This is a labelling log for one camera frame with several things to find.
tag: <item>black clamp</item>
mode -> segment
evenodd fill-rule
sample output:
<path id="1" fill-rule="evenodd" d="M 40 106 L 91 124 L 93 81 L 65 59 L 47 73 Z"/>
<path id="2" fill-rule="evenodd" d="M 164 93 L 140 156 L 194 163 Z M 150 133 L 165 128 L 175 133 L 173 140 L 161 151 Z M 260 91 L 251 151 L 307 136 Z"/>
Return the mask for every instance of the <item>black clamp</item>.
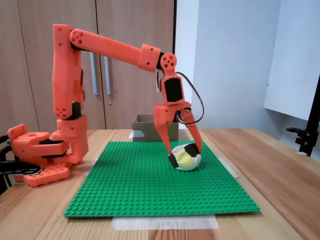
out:
<path id="1" fill-rule="evenodd" d="M 296 127 L 289 127 L 286 130 L 298 135 L 295 143 L 300 145 L 299 152 L 304 152 L 310 157 L 314 146 L 316 146 L 319 132 L 302 130 Z"/>

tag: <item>cardboard box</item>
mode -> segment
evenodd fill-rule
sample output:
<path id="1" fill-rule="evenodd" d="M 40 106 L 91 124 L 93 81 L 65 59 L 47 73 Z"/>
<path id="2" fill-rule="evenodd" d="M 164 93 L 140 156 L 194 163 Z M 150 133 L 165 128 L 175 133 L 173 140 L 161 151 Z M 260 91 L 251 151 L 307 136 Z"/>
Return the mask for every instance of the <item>cardboard box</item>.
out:
<path id="1" fill-rule="evenodd" d="M 161 142 L 161 138 L 155 128 L 153 114 L 138 114 L 132 123 L 132 140 L 134 142 Z M 170 141 L 179 140 L 179 123 L 168 125 Z"/>

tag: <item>cabinet handle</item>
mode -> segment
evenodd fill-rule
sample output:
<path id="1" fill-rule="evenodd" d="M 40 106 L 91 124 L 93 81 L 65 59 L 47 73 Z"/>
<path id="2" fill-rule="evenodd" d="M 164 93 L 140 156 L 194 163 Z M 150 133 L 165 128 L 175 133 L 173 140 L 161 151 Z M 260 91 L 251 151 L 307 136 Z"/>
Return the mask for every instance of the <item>cabinet handle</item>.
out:
<path id="1" fill-rule="evenodd" d="M 111 95 L 110 89 L 110 78 L 109 78 L 109 65 L 108 65 L 108 57 L 104 57 L 104 70 L 105 70 L 105 83 L 106 83 L 106 94 L 108 96 Z"/>
<path id="2" fill-rule="evenodd" d="M 93 52 L 90 52 L 90 62 L 91 62 L 93 94 L 94 94 L 95 96 L 98 96 L 98 92 L 97 92 L 97 78 L 96 78 L 96 69 L 95 69 L 95 57 L 94 57 L 94 53 L 93 53 Z"/>

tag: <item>wooden table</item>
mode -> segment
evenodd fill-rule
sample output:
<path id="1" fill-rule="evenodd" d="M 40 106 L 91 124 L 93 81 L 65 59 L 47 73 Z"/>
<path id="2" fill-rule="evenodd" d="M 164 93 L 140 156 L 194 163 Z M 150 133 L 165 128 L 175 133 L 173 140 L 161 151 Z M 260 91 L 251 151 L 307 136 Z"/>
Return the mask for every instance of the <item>wooden table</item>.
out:
<path id="1" fill-rule="evenodd" d="M 109 141 L 131 130 L 88 132 L 84 163 L 71 177 L 36 188 L 13 186 L 0 196 L 0 239 L 231 240 L 320 239 L 320 164 L 255 129 L 204 129 L 206 144 L 239 175 L 261 212 L 217 215 L 215 230 L 114 231 L 112 218 L 66 219 L 63 213 Z M 191 136 L 180 131 L 181 140 Z"/>

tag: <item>white tape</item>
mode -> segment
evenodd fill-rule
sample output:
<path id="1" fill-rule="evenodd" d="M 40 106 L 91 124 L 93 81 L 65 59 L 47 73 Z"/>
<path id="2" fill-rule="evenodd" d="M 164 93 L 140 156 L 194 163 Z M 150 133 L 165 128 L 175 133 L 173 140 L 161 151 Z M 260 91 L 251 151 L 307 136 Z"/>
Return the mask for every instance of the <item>white tape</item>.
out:
<path id="1" fill-rule="evenodd" d="M 93 164 L 91 165 L 90 170 L 85 173 L 85 176 L 89 175 L 90 171 L 92 170 L 92 168 L 94 167 L 94 165 L 96 164 L 97 161 L 98 161 L 98 157 L 94 160 Z"/>
<path id="2" fill-rule="evenodd" d="M 304 156 L 307 155 L 307 154 L 306 154 L 305 152 L 303 152 L 303 151 L 297 151 L 296 153 L 299 154 L 299 155 L 304 155 Z"/>
<path id="3" fill-rule="evenodd" d="M 133 130 L 132 135 L 134 138 L 143 138 L 145 134 L 140 130 Z"/>
<path id="4" fill-rule="evenodd" d="M 228 170 L 228 172 L 232 175 L 232 177 L 234 177 L 235 179 L 239 177 L 222 157 L 218 157 L 218 159 L 222 163 L 222 165 Z"/>
<path id="5" fill-rule="evenodd" d="M 163 216 L 163 217 L 114 217 L 112 227 L 121 230 L 188 230 L 218 229 L 215 215 Z"/>

